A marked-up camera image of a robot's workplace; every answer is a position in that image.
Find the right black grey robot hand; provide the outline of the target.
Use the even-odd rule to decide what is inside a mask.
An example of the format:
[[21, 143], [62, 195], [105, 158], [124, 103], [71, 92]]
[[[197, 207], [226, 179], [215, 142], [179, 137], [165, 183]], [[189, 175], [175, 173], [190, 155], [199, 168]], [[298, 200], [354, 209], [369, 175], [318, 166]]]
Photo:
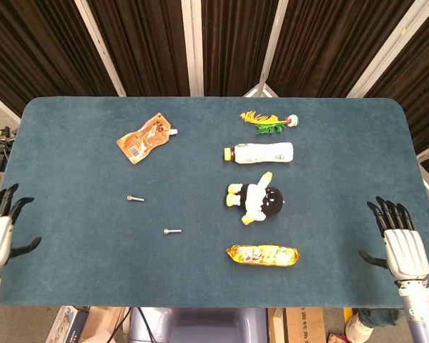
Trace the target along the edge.
[[382, 197], [367, 206], [375, 217], [385, 247], [385, 258], [369, 255], [360, 250], [360, 257], [370, 265], [386, 269], [401, 285], [409, 282], [426, 283], [429, 261], [423, 239], [415, 230], [409, 211], [400, 203]]

